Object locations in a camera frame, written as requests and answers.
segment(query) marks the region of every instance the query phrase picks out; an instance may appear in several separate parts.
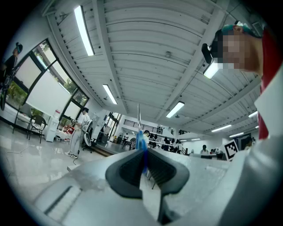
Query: white pants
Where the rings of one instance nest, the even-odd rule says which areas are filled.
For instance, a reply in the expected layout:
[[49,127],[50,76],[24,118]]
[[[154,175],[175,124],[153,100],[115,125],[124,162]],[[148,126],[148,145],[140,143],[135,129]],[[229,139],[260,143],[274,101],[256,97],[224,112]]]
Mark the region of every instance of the white pants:
[[83,142],[84,133],[82,130],[75,130],[72,134],[70,140],[70,153],[74,155],[78,155],[78,150],[80,148],[80,143]]

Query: fluorescent light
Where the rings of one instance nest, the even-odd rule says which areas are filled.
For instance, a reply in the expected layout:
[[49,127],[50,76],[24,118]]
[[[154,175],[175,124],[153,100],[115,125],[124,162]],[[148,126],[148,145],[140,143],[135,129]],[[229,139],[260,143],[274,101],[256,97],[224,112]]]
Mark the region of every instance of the fluorescent light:
[[251,113],[251,114],[249,115],[249,118],[254,117],[255,115],[257,115],[257,111],[255,111],[254,113]]
[[117,102],[115,101],[113,94],[111,93],[111,90],[109,89],[109,86],[104,84],[103,85],[105,91],[107,92],[108,96],[110,97],[110,99],[112,100],[113,104],[117,104]]
[[204,70],[203,74],[207,78],[211,79],[218,69],[218,64],[215,61],[212,61],[212,63]]
[[214,130],[212,130],[212,132],[216,132],[216,131],[218,131],[218,130],[226,129],[226,128],[230,127],[230,126],[231,126],[231,125],[226,125],[226,126],[223,126],[223,127],[218,128],[218,129],[214,129]]
[[89,35],[87,32],[87,26],[84,20],[83,7],[78,6],[77,8],[75,8],[74,11],[75,11],[75,16],[76,16],[76,23],[78,24],[80,36],[81,36],[81,39],[83,40],[85,50],[87,51],[89,56],[93,56],[94,52],[92,49],[92,45],[90,43]]
[[177,111],[179,111],[185,105],[184,102],[179,101],[176,106],[166,115],[167,118],[171,118]]
[[244,132],[240,132],[240,133],[237,133],[237,134],[231,135],[230,137],[235,137],[235,136],[239,136],[239,135],[242,135],[242,134],[244,134]]

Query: railing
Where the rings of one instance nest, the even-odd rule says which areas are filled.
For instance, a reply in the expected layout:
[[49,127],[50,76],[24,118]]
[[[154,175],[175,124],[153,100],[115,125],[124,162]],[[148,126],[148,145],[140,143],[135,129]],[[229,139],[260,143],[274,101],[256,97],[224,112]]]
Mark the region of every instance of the railing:
[[185,133],[188,133],[187,131],[184,131],[184,130],[179,130],[179,135],[182,135],[182,134],[185,134]]
[[[133,121],[130,121],[130,120],[127,120],[127,119],[125,119],[124,125],[131,126],[131,127],[134,127],[134,128],[138,128],[137,122],[133,122]],[[141,124],[141,130],[148,130],[150,132],[158,133],[158,134],[162,134],[162,132],[163,132],[163,129],[152,127],[152,126],[149,126],[149,125],[144,125],[144,124]]]

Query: white floor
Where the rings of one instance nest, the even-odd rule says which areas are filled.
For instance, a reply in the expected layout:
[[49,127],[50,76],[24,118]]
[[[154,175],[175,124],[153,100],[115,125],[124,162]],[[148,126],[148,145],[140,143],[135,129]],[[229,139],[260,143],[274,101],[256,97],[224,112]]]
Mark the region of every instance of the white floor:
[[[0,121],[0,162],[3,173],[11,187],[22,197],[32,202],[37,195],[64,176],[67,166],[74,165],[75,158],[64,154],[69,150],[69,142],[47,142],[42,137],[31,135]],[[104,158],[98,153],[80,148],[75,164]]]

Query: staircase railing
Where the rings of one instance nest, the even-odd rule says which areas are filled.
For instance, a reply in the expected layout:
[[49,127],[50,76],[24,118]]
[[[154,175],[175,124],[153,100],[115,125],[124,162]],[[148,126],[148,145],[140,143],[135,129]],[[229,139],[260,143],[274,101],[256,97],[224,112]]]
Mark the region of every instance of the staircase railing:
[[[127,120],[127,119],[125,119],[124,125],[131,126],[131,127],[134,127],[134,128],[138,128],[137,122],[133,122],[133,121],[130,121],[130,120]],[[141,124],[141,130],[148,130],[149,132],[158,133],[158,134],[162,134],[162,132],[163,132],[163,129],[161,129],[161,128],[156,128],[156,127],[145,125],[145,124]]]

